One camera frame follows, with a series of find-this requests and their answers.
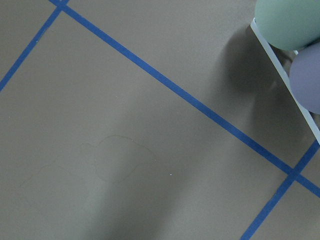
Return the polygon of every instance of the balloon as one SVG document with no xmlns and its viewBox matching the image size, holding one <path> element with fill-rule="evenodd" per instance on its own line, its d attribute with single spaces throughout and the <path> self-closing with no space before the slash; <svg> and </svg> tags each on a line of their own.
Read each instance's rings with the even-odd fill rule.
<svg viewBox="0 0 320 240">
<path fill-rule="evenodd" d="M 289 81 L 296 100 L 310 112 L 320 114 L 320 42 L 294 58 Z"/>
<path fill-rule="evenodd" d="M 320 38 L 320 0 L 257 0 L 255 22 L 274 47 L 301 49 Z"/>
</svg>

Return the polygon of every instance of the gray tile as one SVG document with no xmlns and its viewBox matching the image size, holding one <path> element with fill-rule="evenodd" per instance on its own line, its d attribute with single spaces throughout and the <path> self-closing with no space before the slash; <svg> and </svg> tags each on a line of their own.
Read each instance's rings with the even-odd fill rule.
<svg viewBox="0 0 320 240">
<path fill-rule="evenodd" d="M 69 5 L 291 167 L 313 142 L 248 29 L 255 1 L 71 0 Z"/>
<path fill-rule="evenodd" d="M 64 13 L 0 107 L 2 239 L 238 239 L 285 178 Z"/>
<path fill-rule="evenodd" d="M 318 240 L 320 199 L 295 182 L 252 240 Z"/>
<path fill-rule="evenodd" d="M 55 7 L 43 0 L 3 0 L 0 7 L 0 80 Z"/>
<path fill-rule="evenodd" d="M 320 150 L 314 155 L 305 169 L 302 171 L 302 175 L 320 187 Z"/>
</svg>

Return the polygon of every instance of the white frame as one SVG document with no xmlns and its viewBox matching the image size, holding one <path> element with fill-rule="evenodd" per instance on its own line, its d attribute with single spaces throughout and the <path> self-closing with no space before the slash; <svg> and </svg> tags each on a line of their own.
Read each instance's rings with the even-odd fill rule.
<svg viewBox="0 0 320 240">
<path fill-rule="evenodd" d="M 278 73 L 279 73 L 280 77 L 282 78 L 284 84 L 288 88 L 290 94 L 292 95 L 294 101 L 296 102 L 298 108 L 300 109 L 302 115 L 304 116 L 306 122 L 308 123 L 311 131 L 313 132 L 313 134 L 315 136 L 315 138 L 317 139 L 318 143 L 320 143 L 320 130 L 319 130 L 318 126 L 316 125 L 316 123 L 315 123 L 314 119 L 312 118 L 310 112 L 307 109 L 305 109 L 303 106 L 301 106 L 300 103 L 294 97 L 294 95 L 293 95 L 293 93 L 291 91 L 291 88 L 290 88 L 289 77 L 288 77 L 286 71 L 284 70 L 283 66 L 281 65 L 279 59 L 277 58 L 276 54 L 274 53 L 274 51 L 272 50 L 271 46 L 269 45 L 269 43 L 265 40 L 265 38 L 259 32 L 259 29 L 258 29 L 258 26 L 256 25 L 255 19 L 252 20 L 250 26 L 251 26 L 251 29 L 253 30 L 254 34 L 258 38 L 259 42 L 261 43 L 262 47 L 264 48 L 266 54 L 269 56 L 271 62 L 275 66 L 275 69 L 278 71 Z"/>
</svg>

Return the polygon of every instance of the purple balloon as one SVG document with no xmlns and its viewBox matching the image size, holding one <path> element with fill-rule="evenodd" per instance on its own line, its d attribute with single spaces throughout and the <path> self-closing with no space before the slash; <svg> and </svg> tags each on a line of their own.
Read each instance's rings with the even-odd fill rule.
<svg viewBox="0 0 320 240">
<path fill-rule="evenodd" d="M 320 42 L 299 52 L 289 75 L 296 100 L 310 112 L 320 114 Z"/>
</svg>

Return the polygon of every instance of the light green balloon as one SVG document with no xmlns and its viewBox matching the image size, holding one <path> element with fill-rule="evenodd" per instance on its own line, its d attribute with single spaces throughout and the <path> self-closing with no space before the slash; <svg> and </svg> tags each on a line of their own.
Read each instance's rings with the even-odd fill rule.
<svg viewBox="0 0 320 240">
<path fill-rule="evenodd" d="M 257 0 L 255 22 L 274 47 L 303 48 L 320 38 L 320 0 Z"/>
</svg>

